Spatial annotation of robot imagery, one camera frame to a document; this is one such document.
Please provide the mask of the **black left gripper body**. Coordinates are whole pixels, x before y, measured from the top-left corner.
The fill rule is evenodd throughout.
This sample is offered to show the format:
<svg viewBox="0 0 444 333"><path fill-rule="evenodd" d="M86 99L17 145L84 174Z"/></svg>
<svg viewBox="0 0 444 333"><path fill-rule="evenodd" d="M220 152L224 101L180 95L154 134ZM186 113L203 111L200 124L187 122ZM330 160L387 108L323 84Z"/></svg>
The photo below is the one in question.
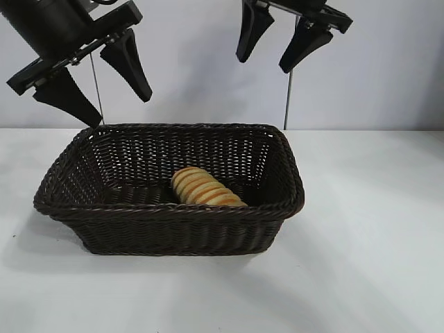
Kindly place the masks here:
<svg viewBox="0 0 444 333"><path fill-rule="evenodd" d="M18 95L95 49L103 49L142 20L133 1L98 19L91 18L81 1L2 1L1 14L39 56L8 80Z"/></svg>

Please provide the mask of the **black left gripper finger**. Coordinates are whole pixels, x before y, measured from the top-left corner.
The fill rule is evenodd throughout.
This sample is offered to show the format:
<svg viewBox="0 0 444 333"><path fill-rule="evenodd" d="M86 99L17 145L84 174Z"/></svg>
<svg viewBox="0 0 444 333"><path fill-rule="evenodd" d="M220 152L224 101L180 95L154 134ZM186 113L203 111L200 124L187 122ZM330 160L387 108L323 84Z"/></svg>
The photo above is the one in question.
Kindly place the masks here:
<svg viewBox="0 0 444 333"><path fill-rule="evenodd" d="M81 92L67 68L38 80L33 98L70 114L90 128L97 128L103 119Z"/></svg>
<svg viewBox="0 0 444 333"><path fill-rule="evenodd" d="M143 102L150 101L153 91L148 83L136 45L135 33L129 28L100 52L108 63L132 88Z"/></svg>

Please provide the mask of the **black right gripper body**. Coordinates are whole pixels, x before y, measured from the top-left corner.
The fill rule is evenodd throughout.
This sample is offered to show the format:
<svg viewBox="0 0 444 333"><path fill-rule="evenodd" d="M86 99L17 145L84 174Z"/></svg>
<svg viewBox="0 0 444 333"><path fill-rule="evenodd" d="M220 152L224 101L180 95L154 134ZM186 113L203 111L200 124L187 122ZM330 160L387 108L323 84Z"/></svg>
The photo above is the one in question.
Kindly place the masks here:
<svg viewBox="0 0 444 333"><path fill-rule="evenodd" d="M313 24L322 24L341 33L349 29L353 20L345 13L327 5L326 1L315 0L275 0L275 1L244 1L253 8L265 8L270 6L290 12L299 17L304 17Z"/></svg>

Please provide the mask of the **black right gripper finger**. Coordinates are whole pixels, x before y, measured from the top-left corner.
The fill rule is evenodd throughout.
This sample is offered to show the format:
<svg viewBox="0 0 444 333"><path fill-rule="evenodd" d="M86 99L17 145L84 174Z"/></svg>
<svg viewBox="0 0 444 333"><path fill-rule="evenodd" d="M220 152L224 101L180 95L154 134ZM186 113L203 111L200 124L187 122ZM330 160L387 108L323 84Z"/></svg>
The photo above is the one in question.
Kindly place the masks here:
<svg viewBox="0 0 444 333"><path fill-rule="evenodd" d="M281 70L289 73L309 54L328 44L332 38L333 34L327 25L300 17L295 25L293 37L280 59Z"/></svg>
<svg viewBox="0 0 444 333"><path fill-rule="evenodd" d="M242 1L242 20L236 56L241 63L245 63L259 39L274 23L266 1Z"/></svg>

